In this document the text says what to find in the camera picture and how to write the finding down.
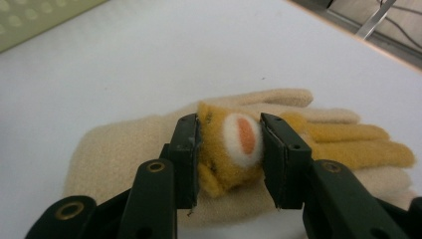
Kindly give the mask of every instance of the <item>screw hole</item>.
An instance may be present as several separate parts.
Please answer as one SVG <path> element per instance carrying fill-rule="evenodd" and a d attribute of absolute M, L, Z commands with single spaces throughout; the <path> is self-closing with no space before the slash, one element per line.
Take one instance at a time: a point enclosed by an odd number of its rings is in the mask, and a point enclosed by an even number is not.
<path fill-rule="evenodd" d="M 329 172 L 341 172 L 341 167 L 334 162 L 324 162 L 322 166 Z"/>
<path fill-rule="evenodd" d="M 137 239 L 148 239 L 152 237 L 152 229 L 150 227 L 142 227 L 136 232 Z"/>
<path fill-rule="evenodd" d="M 379 229 L 379 228 L 372 228 L 370 230 L 370 234 L 372 234 L 372 236 L 374 236 L 377 239 L 389 239 L 390 238 L 386 232 L 384 232 L 382 229 Z"/>

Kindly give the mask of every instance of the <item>fuzzy fabric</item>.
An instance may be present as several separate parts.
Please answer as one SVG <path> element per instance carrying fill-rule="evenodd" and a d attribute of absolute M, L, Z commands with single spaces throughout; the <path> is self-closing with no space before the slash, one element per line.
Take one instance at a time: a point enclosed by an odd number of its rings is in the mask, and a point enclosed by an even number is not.
<path fill-rule="evenodd" d="M 227 110 L 225 119 L 217 120 L 221 125 L 240 125 L 239 128 L 243 129 L 244 135 L 247 135 L 249 139 L 243 142 L 240 140 L 240 143 L 234 145 L 239 146 L 243 152 L 253 152 L 260 148 L 255 142 L 252 143 L 251 135 L 254 138 L 257 138 L 257 135 L 251 119 L 256 120 L 261 112 L 276 116 L 296 112 L 307 122 L 315 123 L 354 124 L 359 121 L 359 116 L 348 110 L 308 108 L 312 99 L 313 96 L 307 90 L 279 89 L 209 99 L 203 103 Z M 73 154 L 64 196 L 87 195 L 101 204 L 131 188 L 137 168 L 145 161 L 158 158 L 162 146 L 170 142 L 177 120 L 198 112 L 198 105 L 194 103 L 164 116 L 121 121 L 90 130 L 82 138 Z M 229 130 L 224 130 L 224 127 L 222 131 L 228 131 L 226 136 L 223 133 L 222 138 L 229 138 L 232 134 Z M 233 154 L 236 152 L 227 151 L 228 156 L 233 156 Z M 242 159 L 234 161 L 238 161 L 236 165 L 243 171 L 256 164 L 256 158 L 253 156 L 251 158 L 251 162 L 248 160 L 245 162 Z M 387 199 L 394 198 L 395 201 L 400 201 L 397 199 L 397 197 L 401 198 L 398 193 L 407 190 L 411 184 L 406 172 L 397 166 L 378 165 L 355 170 L 354 173 L 373 195 Z M 178 211 L 178 224 L 195 227 L 227 225 L 275 210 L 262 177 L 253 177 L 254 180 L 244 183 L 243 186 L 232 187 L 217 198 L 210 197 L 209 192 L 202 189 L 198 195 L 198 206 L 194 208 L 193 214 L 188 217 L 187 210 Z"/>
<path fill-rule="evenodd" d="M 198 108 L 202 143 L 198 174 L 202 190 L 211 197 L 262 177 L 263 139 L 252 117 L 201 104 Z"/>
<path fill-rule="evenodd" d="M 393 142 L 388 133 L 375 125 L 361 123 L 308 122 L 298 113 L 282 118 L 300 134 L 313 150 L 313 159 L 333 159 L 350 169 L 393 165 L 411 167 L 413 152 Z"/>

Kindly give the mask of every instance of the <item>orange patch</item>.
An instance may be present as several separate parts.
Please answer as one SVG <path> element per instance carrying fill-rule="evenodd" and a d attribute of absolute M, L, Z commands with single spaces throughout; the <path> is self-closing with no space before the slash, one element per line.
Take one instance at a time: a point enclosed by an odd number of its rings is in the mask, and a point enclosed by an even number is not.
<path fill-rule="evenodd" d="M 238 118 L 237 124 L 239 127 L 239 139 L 242 145 L 242 150 L 246 154 L 251 154 L 255 147 L 255 136 L 249 122 L 244 118 Z"/>

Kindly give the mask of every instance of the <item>white circle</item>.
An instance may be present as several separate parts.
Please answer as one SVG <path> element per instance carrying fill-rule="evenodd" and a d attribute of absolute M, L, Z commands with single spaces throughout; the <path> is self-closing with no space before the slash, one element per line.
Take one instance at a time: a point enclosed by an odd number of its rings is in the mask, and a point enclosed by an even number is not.
<path fill-rule="evenodd" d="M 245 122 L 248 128 L 241 128 L 239 122 Z M 247 130 L 241 139 L 242 130 Z M 251 117 L 243 114 L 230 114 L 223 122 L 224 145 L 232 161 L 244 168 L 251 167 L 262 159 L 263 138 L 259 124 Z M 243 143 L 252 144 L 245 151 Z"/>

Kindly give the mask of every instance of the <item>yellow glove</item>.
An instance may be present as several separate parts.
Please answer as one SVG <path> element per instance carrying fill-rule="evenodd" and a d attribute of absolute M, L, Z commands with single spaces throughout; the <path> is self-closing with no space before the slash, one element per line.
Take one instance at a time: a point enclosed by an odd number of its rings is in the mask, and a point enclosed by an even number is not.
<path fill-rule="evenodd" d="M 375 125 L 356 123 L 312 123 L 297 113 L 281 117 L 307 142 L 313 159 L 332 159 L 350 169 L 391 165 L 410 167 L 412 151 L 393 142 L 388 133 Z"/>
<path fill-rule="evenodd" d="M 200 187 L 211 197 L 227 194 L 263 175 L 263 143 L 258 119 L 243 109 L 201 104 L 202 144 L 199 150 Z M 292 128 L 313 150 L 314 159 L 331 159 L 350 169 L 392 165 L 411 166 L 414 156 L 405 145 L 392 142 L 380 127 L 334 121 L 308 122 L 299 113 L 283 113 Z"/>

